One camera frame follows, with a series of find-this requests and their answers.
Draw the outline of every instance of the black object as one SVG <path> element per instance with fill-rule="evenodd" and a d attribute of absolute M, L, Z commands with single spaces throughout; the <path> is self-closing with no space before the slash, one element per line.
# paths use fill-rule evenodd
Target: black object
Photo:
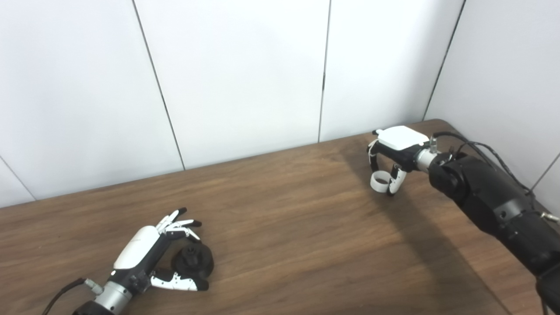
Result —
<path fill-rule="evenodd" d="M 84 278 L 79 278 L 74 280 L 73 282 L 70 282 L 69 284 L 67 284 L 65 287 L 63 287 L 60 292 L 58 292 L 52 300 L 50 300 L 49 304 L 46 306 L 45 310 L 41 313 L 41 315 L 47 315 L 51 309 L 51 307 L 53 307 L 54 303 L 58 300 L 58 298 L 60 298 L 64 293 L 66 293 L 66 291 L 69 291 L 72 288 L 75 288 L 81 284 L 83 284 L 84 282 L 86 282 L 86 279 Z"/>
<path fill-rule="evenodd" d="M 508 174 L 473 156 L 436 156 L 430 184 L 483 232 L 496 237 L 533 275 L 543 302 L 560 314 L 560 235 L 533 210 L 532 195 Z"/>
<path fill-rule="evenodd" d="M 173 257 L 171 263 L 182 279 L 206 279 L 214 270 L 210 248 L 202 243 L 189 244 Z"/>
<path fill-rule="evenodd" d="M 87 301 L 78 307 L 72 315 L 113 315 L 113 313 L 94 301 Z"/>

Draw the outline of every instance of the cable connector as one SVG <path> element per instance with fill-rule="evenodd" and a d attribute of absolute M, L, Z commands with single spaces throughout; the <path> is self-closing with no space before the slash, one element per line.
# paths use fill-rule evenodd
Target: cable connector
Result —
<path fill-rule="evenodd" d="M 541 213 L 540 217 L 542 217 L 543 219 L 548 220 L 550 222 L 554 222 L 554 223 L 558 223 L 560 221 L 559 217 L 548 214 L 546 212 Z"/>
<path fill-rule="evenodd" d="M 100 295 L 101 293 L 103 293 L 103 287 L 95 283 L 91 279 L 86 279 L 84 284 L 87 285 L 91 289 L 91 291 L 95 293 L 95 295 Z"/>

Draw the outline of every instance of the white robotic hand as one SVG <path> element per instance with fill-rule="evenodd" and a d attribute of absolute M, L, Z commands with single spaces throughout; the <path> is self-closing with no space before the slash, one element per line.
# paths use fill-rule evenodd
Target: white robotic hand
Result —
<path fill-rule="evenodd" d="M 210 249 L 190 227 L 201 226 L 196 220 L 176 219 L 186 212 L 181 208 L 166 215 L 157 225 L 144 226 L 128 242 L 113 264 L 114 270 L 102 292 L 79 307 L 74 315 L 118 315 L 135 296 L 150 286 L 170 290 L 208 290 L 206 278 L 214 269 Z M 174 240 L 187 239 L 172 260 L 171 270 L 155 267 Z"/>
<path fill-rule="evenodd" d="M 378 129 L 374 133 L 378 135 L 378 138 L 367 146 L 368 159 L 373 172 L 370 186 L 376 192 L 393 196 L 399 190 L 407 173 L 413 170 L 421 170 L 418 169 L 417 161 L 419 158 L 422 156 L 426 158 L 429 155 L 433 159 L 435 154 L 426 155 L 424 153 L 434 150 L 435 143 L 432 143 L 426 135 L 406 126 L 396 126 L 385 130 Z M 395 161 L 391 173 L 379 169 L 378 154 L 385 155 Z"/>

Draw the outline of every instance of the black fingertip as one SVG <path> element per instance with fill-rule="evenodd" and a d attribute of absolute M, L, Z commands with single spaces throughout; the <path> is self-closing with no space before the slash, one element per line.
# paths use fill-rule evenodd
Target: black fingertip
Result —
<path fill-rule="evenodd" d="M 210 287 L 210 284 L 206 280 L 193 279 L 193 281 L 194 281 L 194 284 L 197 285 L 197 290 L 199 290 L 199 291 L 207 291 L 208 288 Z"/>
<path fill-rule="evenodd" d="M 177 210 L 179 210 L 179 214 L 178 214 L 177 216 L 180 216 L 180 215 L 186 213 L 186 208 L 185 208 L 185 207 L 179 208 L 179 209 L 177 209 Z"/>
<path fill-rule="evenodd" d="M 202 222 L 193 220 L 193 222 L 189 224 L 189 226 L 194 226 L 195 228 L 198 228 L 199 226 L 202 226 Z"/>

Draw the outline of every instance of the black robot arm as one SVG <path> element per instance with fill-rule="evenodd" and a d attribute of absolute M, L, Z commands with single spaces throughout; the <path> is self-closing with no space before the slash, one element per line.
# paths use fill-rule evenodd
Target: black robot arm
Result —
<path fill-rule="evenodd" d="M 501 169 L 468 155 L 439 154 L 430 183 L 483 232 L 496 237 L 537 278 L 537 292 L 560 314 L 560 235 Z"/>
<path fill-rule="evenodd" d="M 491 165 L 486 157 L 483 161 L 464 153 L 440 153 L 434 137 L 424 143 L 407 142 L 403 139 L 420 139 L 418 133 L 398 128 L 378 131 L 378 141 L 368 147 L 370 163 L 377 165 L 372 154 L 376 152 L 391 158 L 404 172 L 428 173 L 434 188 L 452 199 L 481 231 L 496 237 L 535 275 L 538 294 L 560 315 L 560 235 L 543 220 L 543 216 L 554 217 L 535 211 L 532 192 L 512 174 Z M 395 180 L 390 179 L 389 188 Z"/>

